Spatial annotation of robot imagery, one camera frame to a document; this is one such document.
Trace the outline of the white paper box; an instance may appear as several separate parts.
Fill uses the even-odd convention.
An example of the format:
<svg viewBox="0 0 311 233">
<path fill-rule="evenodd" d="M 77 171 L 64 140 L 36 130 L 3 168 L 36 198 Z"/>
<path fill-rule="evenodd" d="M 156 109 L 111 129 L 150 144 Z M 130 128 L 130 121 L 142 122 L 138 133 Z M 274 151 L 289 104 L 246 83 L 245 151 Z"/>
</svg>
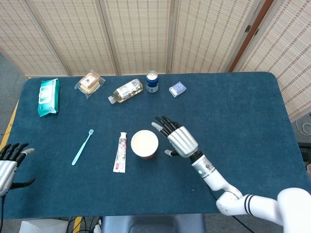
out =
<svg viewBox="0 0 311 233">
<path fill-rule="evenodd" d="M 36 219 L 22 221 L 19 233 L 66 233 L 68 221 Z"/>
</svg>

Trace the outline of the green wet wipes pack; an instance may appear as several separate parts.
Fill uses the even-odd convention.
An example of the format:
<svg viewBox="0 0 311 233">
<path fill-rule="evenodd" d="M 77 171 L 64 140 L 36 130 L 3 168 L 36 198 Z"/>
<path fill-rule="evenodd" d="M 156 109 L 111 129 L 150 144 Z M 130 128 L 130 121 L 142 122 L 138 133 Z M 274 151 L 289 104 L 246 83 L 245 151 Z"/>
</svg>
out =
<svg viewBox="0 0 311 233">
<path fill-rule="evenodd" d="M 59 79 L 42 81 L 39 89 L 37 112 L 40 117 L 59 111 Z"/>
</svg>

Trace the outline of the floral label tea bottle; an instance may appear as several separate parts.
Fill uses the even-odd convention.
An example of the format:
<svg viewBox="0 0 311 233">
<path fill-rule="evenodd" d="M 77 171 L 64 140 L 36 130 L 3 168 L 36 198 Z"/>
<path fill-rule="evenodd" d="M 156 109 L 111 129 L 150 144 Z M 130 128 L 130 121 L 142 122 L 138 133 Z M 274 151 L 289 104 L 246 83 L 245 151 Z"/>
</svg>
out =
<svg viewBox="0 0 311 233">
<path fill-rule="evenodd" d="M 122 103 L 136 94 L 143 91 L 143 85 L 139 79 L 133 79 L 132 81 L 122 85 L 117 88 L 111 96 L 108 97 L 108 100 L 111 104 L 116 102 Z"/>
</svg>

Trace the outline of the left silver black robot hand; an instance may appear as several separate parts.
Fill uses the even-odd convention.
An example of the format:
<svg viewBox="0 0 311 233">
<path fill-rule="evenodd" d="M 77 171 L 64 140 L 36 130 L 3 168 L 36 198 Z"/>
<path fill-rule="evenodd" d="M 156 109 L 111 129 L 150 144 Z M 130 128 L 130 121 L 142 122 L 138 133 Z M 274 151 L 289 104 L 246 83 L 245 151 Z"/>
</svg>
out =
<svg viewBox="0 0 311 233">
<path fill-rule="evenodd" d="M 35 181 L 35 178 L 32 178 L 23 183 L 13 182 L 20 164 L 35 151 L 33 148 L 25 149 L 28 145 L 28 143 L 6 144 L 0 150 L 0 198 L 4 197 L 9 190 L 30 186 Z"/>
</svg>

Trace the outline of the blue drink can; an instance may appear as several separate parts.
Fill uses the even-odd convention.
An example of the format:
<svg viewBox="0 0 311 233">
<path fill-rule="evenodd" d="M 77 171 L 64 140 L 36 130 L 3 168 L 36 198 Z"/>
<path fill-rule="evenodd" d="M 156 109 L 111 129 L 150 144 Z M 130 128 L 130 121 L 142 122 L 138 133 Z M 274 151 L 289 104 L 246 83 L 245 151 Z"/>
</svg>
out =
<svg viewBox="0 0 311 233">
<path fill-rule="evenodd" d="M 149 71 L 146 74 L 146 88 L 150 93 L 155 93 L 158 91 L 158 73 L 155 71 Z"/>
</svg>

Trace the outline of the woven bamboo folding screen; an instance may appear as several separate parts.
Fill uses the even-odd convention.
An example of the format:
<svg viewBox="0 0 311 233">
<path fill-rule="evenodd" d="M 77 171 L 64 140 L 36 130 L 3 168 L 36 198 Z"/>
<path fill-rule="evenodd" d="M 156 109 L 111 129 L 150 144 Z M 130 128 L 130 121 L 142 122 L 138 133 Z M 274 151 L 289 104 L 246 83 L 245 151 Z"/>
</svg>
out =
<svg viewBox="0 0 311 233">
<path fill-rule="evenodd" d="M 0 0 L 0 52 L 35 76 L 227 72 L 260 0 Z M 311 112 L 311 0 L 274 0 L 234 71 Z"/>
</svg>

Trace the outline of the brown wooden post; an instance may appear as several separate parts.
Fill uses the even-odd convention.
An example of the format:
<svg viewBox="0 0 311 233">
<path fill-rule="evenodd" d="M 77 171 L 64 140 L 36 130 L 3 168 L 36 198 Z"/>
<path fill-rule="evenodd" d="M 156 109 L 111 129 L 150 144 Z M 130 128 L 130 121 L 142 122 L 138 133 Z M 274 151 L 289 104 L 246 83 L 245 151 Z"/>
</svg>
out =
<svg viewBox="0 0 311 233">
<path fill-rule="evenodd" d="M 250 22 L 248 25 L 251 25 L 251 28 L 248 33 L 245 33 L 246 35 L 243 36 L 243 41 L 240 45 L 238 45 L 238 50 L 234 52 L 234 58 L 230 62 L 230 66 L 228 67 L 228 72 L 234 71 L 236 68 L 238 62 L 242 58 L 244 52 L 246 51 L 248 45 L 250 44 L 252 38 L 254 37 L 254 33 L 259 28 L 261 22 L 263 21 L 264 17 L 268 13 L 270 7 L 274 3 L 274 0 L 260 0 L 259 4 L 254 11 L 254 14 L 251 17 Z"/>
</svg>

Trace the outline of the floral white toothpaste tube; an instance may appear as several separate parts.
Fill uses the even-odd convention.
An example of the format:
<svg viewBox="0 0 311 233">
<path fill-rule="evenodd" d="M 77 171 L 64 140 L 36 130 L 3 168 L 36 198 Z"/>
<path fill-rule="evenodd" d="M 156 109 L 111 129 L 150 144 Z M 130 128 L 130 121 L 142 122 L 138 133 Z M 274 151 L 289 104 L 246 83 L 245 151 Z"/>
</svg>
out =
<svg viewBox="0 0 311 233">
<path fill-rule="evenodd" d="M 121 132 L 115 157 L 113 172 L 125 173 L 126 170 L 127 133 Z"/>
</svg>

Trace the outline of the light blue toothbrush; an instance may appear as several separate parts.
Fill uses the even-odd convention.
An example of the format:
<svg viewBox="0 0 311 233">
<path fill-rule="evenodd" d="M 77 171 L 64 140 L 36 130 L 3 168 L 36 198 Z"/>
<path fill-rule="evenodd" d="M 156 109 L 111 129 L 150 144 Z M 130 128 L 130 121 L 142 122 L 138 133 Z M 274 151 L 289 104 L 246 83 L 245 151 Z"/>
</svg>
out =
<svg viewBox="0 0 311 233">
<path fill-rule="evenodd" d="M 76 153 L 76 155 L 75 155 L 75 157 L 74 157 L 74 159 L 73 159 L 73 161 L 72 161 L 72 163 L 71 163 L 72 166 L 74 166 L 74 165 L 77 163 L 77 161 L 78 161 L 79 157 L 81 156 L 81 154 L 82 154 L 82 152 L 83 152 L 83 150 L 84 150 L 84 148 L 85 148 L 85 146 L 86 146 L 86 144 L 87 144 L 89 138 L 93 135 L 93 133 L 94 133 L 94 130 L 93 130 L 93 129 L 90 129 L 90 130 L 88 131 L 88 137 L 86 138 L 86 140 L 85 140 L 84 143 L 81 145 L 81 147 L 80 147 L 80 149 L 78 150 L 78 152 Z"/>
</svg>

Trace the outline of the grey blue chair seat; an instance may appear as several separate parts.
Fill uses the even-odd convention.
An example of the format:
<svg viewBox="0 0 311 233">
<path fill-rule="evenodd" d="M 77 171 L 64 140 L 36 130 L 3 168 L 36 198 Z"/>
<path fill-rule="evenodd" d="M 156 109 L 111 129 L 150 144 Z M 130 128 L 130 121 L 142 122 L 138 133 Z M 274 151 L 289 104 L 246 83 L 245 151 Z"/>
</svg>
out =
<svg viewBox="0 0 311 233">
<path fill-rule="evenodd" d="M 102 233 L 206 233 L 203 214 L 105 216 Z"/>
</svg>

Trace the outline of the plastic wrapped sandwich cake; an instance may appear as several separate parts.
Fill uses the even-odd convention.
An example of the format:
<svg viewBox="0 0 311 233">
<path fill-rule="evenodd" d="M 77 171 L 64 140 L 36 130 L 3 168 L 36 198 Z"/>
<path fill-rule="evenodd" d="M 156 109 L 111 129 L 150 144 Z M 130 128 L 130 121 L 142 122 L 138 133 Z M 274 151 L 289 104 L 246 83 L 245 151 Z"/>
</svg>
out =
<svg viewBox="0 0 311 233">
<path fill-rule="evenodd" d="M 75 85 L 74 89 L 78 89 L 82 92 L 87 99 L 96 92 L 106 82 L 97 72 L 90 70 L 88 74 L 83 76 L 79 82 Z"/>
</svg>

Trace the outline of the red paper noodle cup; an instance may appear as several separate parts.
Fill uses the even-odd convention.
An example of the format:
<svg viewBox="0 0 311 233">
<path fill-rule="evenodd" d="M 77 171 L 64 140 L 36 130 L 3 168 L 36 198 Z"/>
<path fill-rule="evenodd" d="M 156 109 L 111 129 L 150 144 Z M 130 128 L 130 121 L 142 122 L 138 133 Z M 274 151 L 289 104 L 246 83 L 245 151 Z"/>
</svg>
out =
<svg viewBox="0 0 311 233">
<path fill-rule="evenodd" d="M 158 137 L 149 130 L 138 131 L 131 139 L 132 151 L 142 159 L 152 158 L 157 151 L 158 144 Z"/>
</svg>

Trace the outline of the blue table cloth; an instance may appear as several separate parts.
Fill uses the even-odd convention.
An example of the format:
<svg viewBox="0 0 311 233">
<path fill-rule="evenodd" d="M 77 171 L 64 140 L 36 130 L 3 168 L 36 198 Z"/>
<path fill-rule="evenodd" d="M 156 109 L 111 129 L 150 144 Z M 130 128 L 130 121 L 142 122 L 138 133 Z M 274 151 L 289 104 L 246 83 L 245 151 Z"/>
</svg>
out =
<svg viewBox="0 0 311 233">
<path fill-rule="evenodd" d="M 4 216 L 11 218 L 215 213 L 215 200 L 189 159 L 169 157 L 168 140 L 150 159 L 127 149 L 126 172 L 113 172 L 121 132 L 127 138 L 152 130 L 155 117 L 185 126 L 199 150 L 243 194 L 276 198 L 289 187 L 311 192 L 301 152 L 275 76 L 268 72 L 169 74 L 156 93 L 143 91 L 123 103 L 108 97 L 132 76 L 107 76 L 89 99 L 74 89 L 77 77 L 60 78 L 59 112 L 37 112 L 41 78 L 21 91 L 9 143 L 35 151 L 16 171 Z M 169 88 L 187 90 L 174 98 Z M 94 130 L 77 163 L 71 163 Z"/>
</svg>

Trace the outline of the blue white tissue pack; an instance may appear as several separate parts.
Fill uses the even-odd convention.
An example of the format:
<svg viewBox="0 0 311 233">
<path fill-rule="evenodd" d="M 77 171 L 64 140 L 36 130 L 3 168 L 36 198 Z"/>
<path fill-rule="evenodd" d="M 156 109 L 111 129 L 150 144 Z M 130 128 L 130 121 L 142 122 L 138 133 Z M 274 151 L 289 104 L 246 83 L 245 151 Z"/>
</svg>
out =
<svg viewBox="0 0 311 233">
<path fill-rule="evenodd" d="M 169 92 L 174 98 L 183 94 L 186 90 L 187 88 L 181 82 L 178 82 L 169 88 Z"/>
</svg>

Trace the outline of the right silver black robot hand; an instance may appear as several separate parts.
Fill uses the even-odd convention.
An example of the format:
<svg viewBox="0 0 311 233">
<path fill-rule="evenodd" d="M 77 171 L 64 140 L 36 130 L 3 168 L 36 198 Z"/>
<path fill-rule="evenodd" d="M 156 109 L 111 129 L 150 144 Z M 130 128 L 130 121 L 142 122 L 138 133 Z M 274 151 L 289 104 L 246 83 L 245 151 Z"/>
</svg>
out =
<svg viewBox="0 0 311 233">
<path fill-rule="evenodd" d="M 198 143 L 185 126 L 181 126 L 176 121 L 171 121 L 168 117 L 156 116 L 158 124 L 152 122 L 152 126 L 167 138 L 174 150 L 165 150 L 165 154 L 173 157 L 180 156 L 189 158 L 198 151 Z"/>
</svg>

